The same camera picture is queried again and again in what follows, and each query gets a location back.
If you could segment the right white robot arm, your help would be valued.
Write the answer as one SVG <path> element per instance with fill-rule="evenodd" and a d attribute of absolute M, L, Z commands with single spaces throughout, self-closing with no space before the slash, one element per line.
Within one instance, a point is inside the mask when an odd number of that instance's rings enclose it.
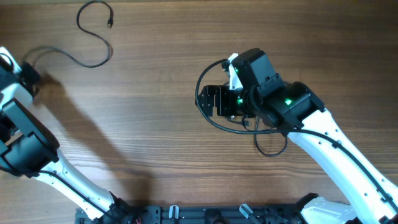
<path fill-rule="evenodd" d="M 288 83 L 258 48 L 220 60 L 226 85 L 195 87 L 195 103 L 210 121 L 218 116 L 255 118 L 265 129 L 244 129 L 257 137 L 279 133 L 309 154 L 347 198 L 347 203 L 308 194 L 291 216 L 305 223 L 396 223 L 397 187 L 345 136 L 319 97 L 301 82 Z"/>

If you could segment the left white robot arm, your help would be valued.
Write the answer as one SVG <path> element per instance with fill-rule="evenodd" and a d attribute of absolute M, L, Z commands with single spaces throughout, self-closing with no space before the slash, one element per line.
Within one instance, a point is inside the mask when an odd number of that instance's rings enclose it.
<path fill-rule="evenodd" d="M 40 75 L 1 47 L 1 170 L 48 184 L 93 223 L 132 223 L 129 205 L 94 184 L 62 154 L 57 138 L 30 112 Z"/>

